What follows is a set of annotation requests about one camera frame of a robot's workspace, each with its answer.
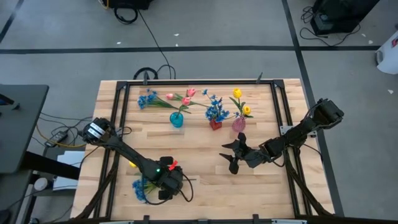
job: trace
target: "black floor stripe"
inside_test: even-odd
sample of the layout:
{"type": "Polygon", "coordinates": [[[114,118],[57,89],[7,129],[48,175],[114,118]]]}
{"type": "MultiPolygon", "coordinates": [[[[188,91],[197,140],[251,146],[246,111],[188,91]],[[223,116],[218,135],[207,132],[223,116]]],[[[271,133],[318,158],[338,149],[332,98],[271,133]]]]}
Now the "black floor stripe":
{"type": "MultiPolygon", "coordinates": [[[[310,106],[313,106],[315,104],[315,99],[314,99],[312,87],[310,84],[310,79],[308,77],[307,68],[305,67],[303,55],[302,55],[302,52],[300,49],[299,40],[297,38],[297,34],[296,34],[296,31],[294,28],[289,5],[287,4],[287,0],[282,0],[282,4],[285,9],[285,15],[286,15],[287,23],[289,25],[290,35],[292,37],[293,45],[295,47],[295,53],[297,56],[298,66],[301,71],[302,80],[303,80],[304,89],[305,89],[305,92],[307,95],[307,99],[308,99],[310,106]]],[[[333,168],[331,166],[330,156],[329,156],[328,148],[326,146],[325,135],[323,134],[323,131],[318,132],[318,143],[319,143],[321,153],[323,156],[323,166],[325,168],[326,179],[328,182],[329,191],[330,191],[330,195],[332,198],[335,213],[339,216],[344,216],[343,206],[341,204],[340,195],[338,193],[335,174],[334,174],[333,168]]]]}
{"type": "MultiPolygon", "coordinates": [[[[270,50],[293,51],[293,46],[200,46],[200,47],[162,47],[163,52],[195,51],[240,51],[270,50]]],[[[83,53],[124,53],[158,52],[157,47],[95,48],[95,49],[0,49],[0,54],[83,54],[83,53]]]]}
{"type": "Polygon", "coordinates": [[[0,44],[1,44],[2,40],[4,39],[4,37],[6,36],[8,29],[10,29],[10,26],[11,26],[12,22],[14,21],[15,17],[17,16],[17,12],[21,8],[22,3],[24,3],[24,0],[18,0],[17,5],[15,6],[10,18],[8,18],[6,24],[2,28],[1,33],[0,33],[0,44]]]}
{"type": "Polygon", "coordinates": [[[316,47],[316,46],[303,46],[300,50],[312,51],[335,51],[335,50],[378,50],[381,46],[340,46],[340,47],[316,47]]]}

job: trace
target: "pink tulip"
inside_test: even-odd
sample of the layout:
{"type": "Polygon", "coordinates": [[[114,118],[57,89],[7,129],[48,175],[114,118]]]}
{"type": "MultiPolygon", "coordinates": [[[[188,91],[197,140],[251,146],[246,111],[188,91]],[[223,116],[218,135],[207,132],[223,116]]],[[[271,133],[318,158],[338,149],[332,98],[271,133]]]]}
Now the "pink tulip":
{"type": "Polygon", "coordinates": [[[191,98],[190,97],[184,97],[184,98],[182,98],[181,103],[184,106],[188,106],[189,103],[191,103],[191,98]]]}
{"type": "Polygon", "coordinates": [[[187,91],[187,95],[193,97],[196,92],[197,90],[195,88],[191,88],[187,91]]]}
{"type": "Polygon", "coordinates": [[[172,100],[173,97],[174,97],[173,93],[166,94],[166,99],[168,99],[168,100],[172,100]]]}

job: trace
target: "wooden table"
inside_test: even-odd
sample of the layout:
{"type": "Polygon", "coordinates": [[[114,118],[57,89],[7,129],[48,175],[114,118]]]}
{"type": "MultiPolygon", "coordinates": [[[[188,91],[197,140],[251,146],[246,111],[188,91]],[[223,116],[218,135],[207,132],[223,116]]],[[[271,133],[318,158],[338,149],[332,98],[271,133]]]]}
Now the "wooden table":
{"type": "MultiPolygon", "coordinates": [[[[284,83],[292,119],[294,124],[297,124],[308,111],[303,89],[299,79],[285,79],[284,83]]],[[[94,117],[110,119],[115,87],[116,81],[101,82],[94,117]]],[[[137,200],[132,189],[132,183],[140,178],[139,171],[129,166],[128,161],[121,157],[112,220],[142,220],[144,215],[150,215],[151,220],[250,219],[253,214],[259,214],[260,218],[294,217],[285,168],[274,164],[262,164],[251,169],[241,161],[239,173],[233,175],[228,170],[228,161],[218,155],[220,152],[232,154],[232,150],[222,148],[221,145],[232,142],[237,136],[237,133],[231,129],[233,119],[224,121],[221,129],[213,131],[205,119],[205,108],[194,105],[189,109],[192,114],[183,114],[185,118],[183,128],[173,128],[169,121],[173,110],[139,109],[137,98],[139,95],[145,95],[148,87],[158,91],[159,96],[163,98],[166,93],[183,95],[187,88],[197,90],[207,88],[209,94],[222,96],[225,109],[232,113],[236,111],[236,107],[228,97],[232,95],[233,88],[240,88],[243,92],[241,99],[251,107],[251,115],[254,116],[246,120],[247,126],[244,132],[248,137],[248,146],[257,148],[260,143],[279,136],[270,87],[266,88],[264,85],[132,86],[125,124],[132,128],[132,133],[124,136],[124,141],[143,156],[153,160],[159,160],[161,156],[173,156],[178,160],[183,172],[190,179],[195,179],[192,181],[194,198],[192,202],[187,203],[181,195],[178,195],[163,205],[143,204],[137,200]]],[[[119,124],[123,95],[121,94],[119,99],[116,124],[119,124]]],[[[203,104],[210,103],[208,98],[200,93],[197,93],[193,100],[203,104]]],[[[171,101],[171,104],[178,106],[179,102],[171,101]]],[[[314,138],[309,138],[306,144],[317,149],[314,138]]],[[[87,146],[86,154],[94,148],[87,146]]],[[[78,215],[96,192],[103,155],[104,149],[98,149],[84,161],[71,217],[78,215]]],[[[318,201],[333,213],[319,154],[303,146],[301,160],[308,188],[318,201]]],[[[186,181],[182,190],[187,197],[190,196],[190,187],[186,181]]],[[[303,213],[303,200],[297,186],[296,191],[300,211],[303,213]]],[[[107,198],[108,192],[105,192],[101,207],[102,216],[107,198]]],[[[157,192],[151,193],[148,199],[151,202],[158,202],[157,192]]]]}

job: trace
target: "white container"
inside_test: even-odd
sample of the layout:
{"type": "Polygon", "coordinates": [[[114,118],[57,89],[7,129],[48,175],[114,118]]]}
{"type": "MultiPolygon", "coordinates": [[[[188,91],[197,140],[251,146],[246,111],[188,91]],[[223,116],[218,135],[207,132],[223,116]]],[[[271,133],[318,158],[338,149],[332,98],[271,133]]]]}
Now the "white container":
{"type": "Polygon", "coordinates": [[[380,71],[398,74],[398,31],[376,51],[376,62],[380,71]]]}

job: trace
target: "yellow flower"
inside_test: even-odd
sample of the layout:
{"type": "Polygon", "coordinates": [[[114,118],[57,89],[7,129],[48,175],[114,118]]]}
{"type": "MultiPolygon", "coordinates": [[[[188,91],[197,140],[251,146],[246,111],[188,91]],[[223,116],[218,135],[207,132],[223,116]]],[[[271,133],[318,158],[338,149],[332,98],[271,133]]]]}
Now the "yellow flower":
{"type": "Polygon", "coordinates": [[[133,164],[132,162],[129,161],[129,164],[131,167],[136,168],[137,166],[135,164],[133,164]]]}
{"type": "Polygon", "coordinates": [[[242,91],[238,88],[235,88],[233,94],[235,98],[239,99],[242,96],[242,91]]]}
{"type": "Polygon", "coordinates": [[[244,115],[249,115],[250,112],[251,112],[250,107],[248,107],[248,106],[244,106],[243,107],[243,114],[244,115]]]}

